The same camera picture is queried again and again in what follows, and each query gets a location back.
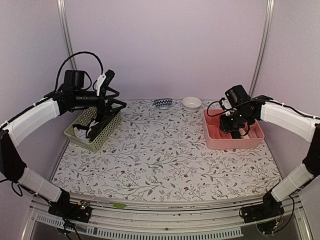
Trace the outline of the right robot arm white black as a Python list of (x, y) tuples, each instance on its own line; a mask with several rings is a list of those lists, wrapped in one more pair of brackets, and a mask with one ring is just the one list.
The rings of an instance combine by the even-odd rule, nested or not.
[(302, 190), (320, 175), (320, 118), (270, 96), (250, 96), (242, 85), (231, 87), (224, 95), (221, 131), (238, 131), (260, 121), (288, 131), (290, 137), (305, 141), (303, 146), (308, 147), (301, 162), (263, 196), (258, 213), (262, 218), (269, 218), (278, 210), (281, 201)]

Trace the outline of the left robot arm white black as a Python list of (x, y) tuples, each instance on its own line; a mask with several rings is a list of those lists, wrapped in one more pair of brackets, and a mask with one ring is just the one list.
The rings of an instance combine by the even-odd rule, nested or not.
[(55, 203), (55, 209), (63, 217), (70, 217), (75, 211), (74, 205), (69, 202), (69, 193), (29, 169), (17, 147), (47, 122), (67, 112), (88, 108), (96, 109), (96, 117), (82, 126), (81, 131), (93, 143), (113, 118), (127, 106), (117, 99), (120, 93), (109, 86), (115, 72), (111, 69), (104, 70), (102, 61), (93, 52), (79, 51), (67, 59), (71, 60), (78, 55), (90, 55), (97, 60), (100, 75), (96, 81), (91, 81), (89, 87), (84, 87), (88, 73), (84, 70), (67, 70), (61, 85), (55, 84), (53, 91), (0, 126), (0, 172), (7, 181)]

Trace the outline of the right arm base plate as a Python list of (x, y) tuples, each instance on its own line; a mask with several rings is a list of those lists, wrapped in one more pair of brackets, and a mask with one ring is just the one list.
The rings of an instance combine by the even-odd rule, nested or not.
[(265, 207), (262, 203), (256, 205), (246, 204), (243, 205), (239, 210), (239, 216), (243, 218), (245, 223), (252, 223), (278, 217), (284, 213), (285, 211), (281, 204), (275, 208)]

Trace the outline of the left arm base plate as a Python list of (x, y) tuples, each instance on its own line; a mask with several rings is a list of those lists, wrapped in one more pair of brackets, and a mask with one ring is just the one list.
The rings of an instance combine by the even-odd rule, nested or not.
[(68, 220), (88, 223), (92, 215), (92, 208), (90, 206), (78, 205), (69, 201), (52, 202), (49, 205), (49, 214)]

